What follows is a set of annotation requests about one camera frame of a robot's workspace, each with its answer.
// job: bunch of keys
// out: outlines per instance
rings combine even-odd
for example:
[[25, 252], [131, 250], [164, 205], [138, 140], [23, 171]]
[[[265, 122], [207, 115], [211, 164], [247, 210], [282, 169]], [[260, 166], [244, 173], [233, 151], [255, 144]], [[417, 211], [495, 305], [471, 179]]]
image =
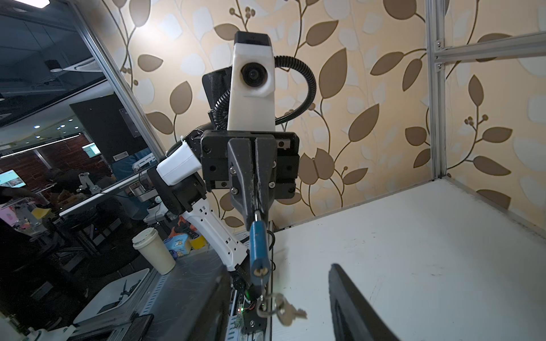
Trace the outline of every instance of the bunch of keys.
[[[274, 299], [274, 309], [262, 310], [263, 302], [270, 298]], [[273, 293], [265, 296], [262, 295], [260, 296], [260, 298], [258, 298], [258, 302], [256, 302], [256, 305], [258, 306], [257, 313], [259, 317], [268, 318], [276, 314], [278, 320], [285, 327], [290, 326], [296, 318], [307, 319], [307, 313], [305, 312], [305, 310], [296, 310], [296, 308], [294, 308], [294, 306], [286, 300], [283, 294]]]

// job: yellow object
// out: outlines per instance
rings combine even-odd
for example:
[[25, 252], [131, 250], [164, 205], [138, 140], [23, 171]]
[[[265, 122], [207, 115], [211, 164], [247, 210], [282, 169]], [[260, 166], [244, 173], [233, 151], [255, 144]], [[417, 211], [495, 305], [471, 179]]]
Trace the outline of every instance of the yellow object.
[[190, 239], [189, 243], [192, 245], [192, 248], [197, 250], [206, 245], [206, 239], [203, 236], [199, 236], [198, 238]]
[[50, 208], [38, 208], [38, 207], [36, 207], [35, 209], [32, 210], [32, 215], [33, 215], [36, 219], [42, 219], [42, 218], [44, 218], [46, 215], [48, 215], [49, 212], [51, 212], [51, 209], [50, 209]]

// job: white camera housing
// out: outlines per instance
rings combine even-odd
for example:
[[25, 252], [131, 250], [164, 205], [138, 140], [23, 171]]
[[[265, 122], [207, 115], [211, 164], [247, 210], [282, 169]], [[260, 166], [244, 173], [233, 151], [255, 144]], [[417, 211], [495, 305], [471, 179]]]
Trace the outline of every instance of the white camera housing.
[[[243, 79], [242, 69], [249, 63], [265, 68], [266, 79], [257, 87]], [[228, 130], [275, 131], [275, 59], [266, 34], [235, 35]]]

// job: tissue box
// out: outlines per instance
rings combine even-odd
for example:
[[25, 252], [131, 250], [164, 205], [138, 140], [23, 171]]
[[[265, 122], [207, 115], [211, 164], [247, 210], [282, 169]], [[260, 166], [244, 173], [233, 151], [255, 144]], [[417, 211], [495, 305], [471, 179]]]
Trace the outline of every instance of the tissue box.
[[188, 235], [186, 234], [167, 238], [163, 241], [163, 244], [165, 244], [167, 250], [169, 250], [169, 253], [174, 259], [187, 255], [192, 249], [192, 245], [190, 244]]

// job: brown leaf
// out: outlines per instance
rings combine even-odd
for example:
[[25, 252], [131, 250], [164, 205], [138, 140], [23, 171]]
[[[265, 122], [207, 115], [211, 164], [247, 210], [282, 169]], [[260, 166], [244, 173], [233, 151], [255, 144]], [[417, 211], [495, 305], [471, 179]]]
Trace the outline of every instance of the brown leaf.
[[225, 217], [224, 221], [231, 228], [238, 228], [243, 225], [243, 222], [235, 217]]
[[173, 123], [171, 120], [162, 112], [154, 111], [146, 114], [148, 121], [153, 125], [154, 128], [159, 130], [165, 135], [173, 133]]
[[192, 103], [192, 87], [189, 86], [189, 83], [185, 81], [184, 83], [178, 85], [171, 92], [170, 104], [174, 113], [180, 115], [185, 113], [189, 106]]
[[222, 197], [220, 198], [220, 207], [221, 207], [224, 211], [231, 211], [231, 210], [233, 210], [232, 195], [231, 195], [230, 192], [227, 192], [227, 193], [225, 193], [224, 195], [222, 195]]
[[334, 53], [324, 63], [321, 73], [318, 75], [318, 87], [321, 91], [322, 98], [330, 98], [335, 96], [347, 78], [347, 50], [342, 49]]
[[425, 143], [426, 130], [423, 127], [406, 128], [406, 140], [412, 146], [420, 146]]
[[357, 183], [368, 173], [368, 168], [359, 168], [356, 169], [343, 177], [343, 183], [346, 185], [351, 185]]
[[142, 71], [152, 72], [163, 64], [163, 59], [152, 55], [140, 55], [138, 56], [137, 63]]
[[370, 71], [370, 75], [379, 76], [391, 71], [398, 65], [398, 63], [400, 63], [402, 58], [404, 58], [404, 54], [402, 52], [389, 52], [388, 54], [379, 58]]
[[338, 20], [324, 21], [311, 26], [309, 31], [307, 31], [307, 38], [305, 38], [307, 44], [309, 46], [317, 46], [325, 42], [336, 30], [338, 22]]
[[482, 139], [487, 142], [501, 143], [510, 138], [512, 130], [505, 127], [492, 127], [483, 132]]
[[130, 0], [129, 2], [129, 14], [135, 26], [144, 26], [148, 18], [150, 17], [150, 0]]
[[479, 171], [482, 171], [485, 174], [503, 176], [512, 173], [497, 162], [485, 156], [476, 156], [472, 162]]
[[491, 200], [492, 202], [496, 203], [506, 210], [509, 208], [510, 201], [512, 200], [512, 198], [510, 198], [508, 195], [492, 189], [480, 189], [476, 192], [479, 195], [485, 196], [487, 199]]
[[416, 0], [383, 0], [387, 13], [398, 20], [411, 18], [417, 11]]
[[294, 197], [291, 199], [277, 199], [283, 205], [293, 205], [301, 200], [301, 194], [295, 193]]
[[216, 34], [218, 34], [220, 38], [231, 41], [235, 39], [235, 33], [240, 30], [232, 23], [222, 23], [215, 26], [214, 31], [216, 31]]
[[417, 157], [415, 158], [415, 161], [413, 162], [413, 168], [426, 165], [426, 163], [429, 160], [430, 160], [430, 148], [427, 148], [421, 151], [419, 154], [417, 154]]
[[298, 176], [304, 183], [308, 185], [312, 185], [318, 180], [317, 170], [314, 167], [314, 162], [305, 153], [300, 158], [300, 169], [298, 171]]
[[473, 75], [468, 83], [468, 93], [476, 106], [483, 103], [483, 87], [476, 75]]
[[403, 91], [408, 90], [413, 85], [413, 83], [417, 79], [417, 76], [419, 76], [422, 67], [423, 62], [421, 61], [421, 59], [414, 59], [409, 62], [408, 67], [406, 68], [406, 72], [404, 72], [404, 78], [402, 79]]
[[314, 155], [314, 164], [317, 168], [318, 177], [328, 180], [334, 174], [334, 159], [325, 150], [317, 148]]
[[357, 142], [368, 136], [379, 118], [379, 104], [369, 107], [351, 123], [349, 140]]
[[[489, 33], [478, 39], [478, 43], [483, 43], [484, 41], [492, 41], [492, 40], [498, 40], [498, 39], [504, 39], [511, 37], [509, 34], [504, 33]], [[493, 59], [496, 59], [496, 57], [490, 57], [490, 58], [478, 58], [476, 59], [477, 62], [483, 63], [492, 61]]]
[[122, 8], [123, 6], [125, 6], [127, 0], [112, 0], [112, 2], [114, 3], [114, 5], [116, 5], [116, 7]]

